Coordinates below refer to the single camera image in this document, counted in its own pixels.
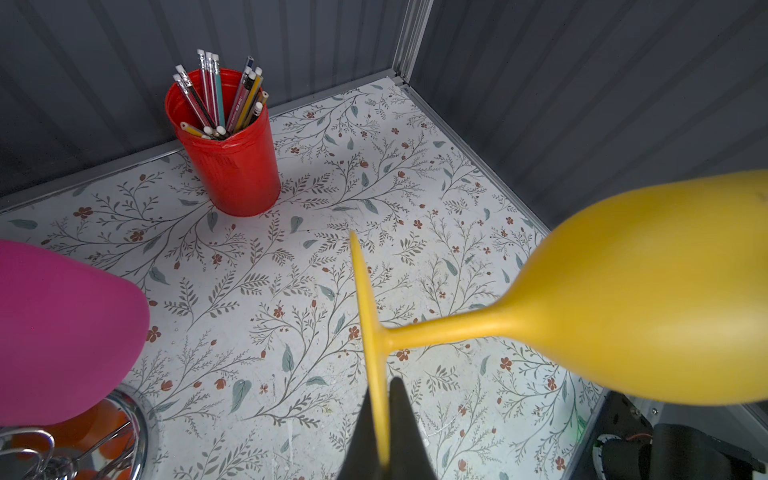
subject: floral tablecloth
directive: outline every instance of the floral tablecloth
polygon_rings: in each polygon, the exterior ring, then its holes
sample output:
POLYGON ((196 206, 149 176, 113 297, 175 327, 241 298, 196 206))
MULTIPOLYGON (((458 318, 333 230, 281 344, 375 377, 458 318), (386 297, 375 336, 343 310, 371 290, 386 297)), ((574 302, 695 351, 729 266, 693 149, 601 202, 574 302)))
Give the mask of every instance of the floral tablecloth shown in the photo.
MULTIPOLYGON (((493 302, 542 238, 388 78, 271 122, 282 191, 258 217, 218 211, 180 152, 0 220, 146 292, 125 382, 161 425, 155 478, 334 477, 366 389, 350 229, 390 326, 493 302)), ((439 478, 558 478, 600 392, 508 339, 389 371, 439 478)))

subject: flower print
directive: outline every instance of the flower print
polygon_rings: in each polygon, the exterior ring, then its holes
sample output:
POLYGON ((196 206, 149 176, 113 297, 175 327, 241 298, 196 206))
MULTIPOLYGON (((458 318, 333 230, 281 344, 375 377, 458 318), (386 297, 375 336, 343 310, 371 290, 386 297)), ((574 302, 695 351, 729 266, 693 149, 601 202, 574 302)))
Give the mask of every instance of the flower print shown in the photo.
POLYGON ((154 343, 154 341, 159 339, 161 335, 162 333, 160 333, 160 330, 158 330, 156 326, 153 326, 152 330, 147 332, 147 341, 149 343, 154 343))
POLYGON ((88 215, 93 215, 94 211, 90 207, 80 207, 78 208, 78 211, 74 212, 72 215, 75 215, 76 217, 80 217, 83 220, 88 218, 88 215))

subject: corrugated wall panel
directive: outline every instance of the corrugated wall panel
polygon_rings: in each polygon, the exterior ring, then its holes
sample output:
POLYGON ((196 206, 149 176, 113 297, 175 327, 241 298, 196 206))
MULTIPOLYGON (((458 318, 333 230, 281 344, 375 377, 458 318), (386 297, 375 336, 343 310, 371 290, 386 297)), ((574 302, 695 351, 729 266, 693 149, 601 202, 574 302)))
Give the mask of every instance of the corrugated wall panel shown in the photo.
POLYGON ((392 65, 408 0, 0 3, 0 195, 173 139, 163 109, 196 50, 253 55, 278 105, 392 65))
POLYGON ((411 85, 551 227, 768 167, 768 2, 435 0, 411 85))

